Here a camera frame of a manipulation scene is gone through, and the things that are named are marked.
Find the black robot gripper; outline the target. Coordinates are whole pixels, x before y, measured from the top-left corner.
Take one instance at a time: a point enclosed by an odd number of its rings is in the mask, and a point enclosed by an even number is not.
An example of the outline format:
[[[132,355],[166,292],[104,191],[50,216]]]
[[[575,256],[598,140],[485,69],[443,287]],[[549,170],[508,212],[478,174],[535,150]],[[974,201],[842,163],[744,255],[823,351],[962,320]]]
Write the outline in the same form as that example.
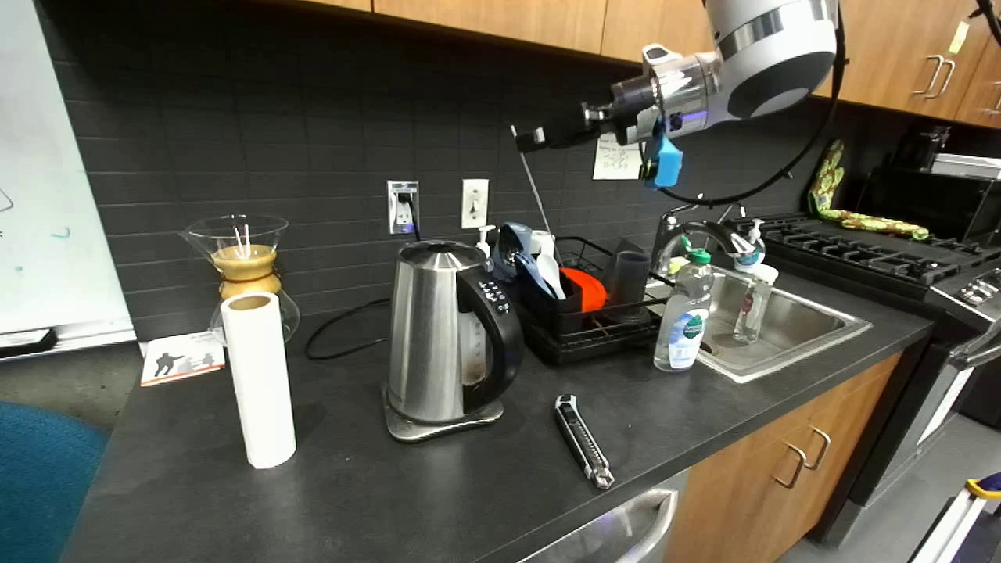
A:
[[[616,81],[604,104],[585,104],[582,122],[512,126],[515,150],[575,147],[589,136],[613,136],[619,145],[635,145],[648,136],[640,117],[658,106],[658,88],[648,77]]]

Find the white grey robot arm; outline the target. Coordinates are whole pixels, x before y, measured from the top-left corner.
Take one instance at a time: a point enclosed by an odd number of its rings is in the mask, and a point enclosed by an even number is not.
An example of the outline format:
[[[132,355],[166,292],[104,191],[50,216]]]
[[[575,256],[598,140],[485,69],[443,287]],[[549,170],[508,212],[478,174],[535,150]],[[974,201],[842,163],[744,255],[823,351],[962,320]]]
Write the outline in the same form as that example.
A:
[[[575,147],[600,136],[654,145],[751,122],[802,104],[835,64],[839,0],[705,0],[705,9],[711,51],[643,45],[638,76],[613,81],[600,104],[515,128],[515,147]]]

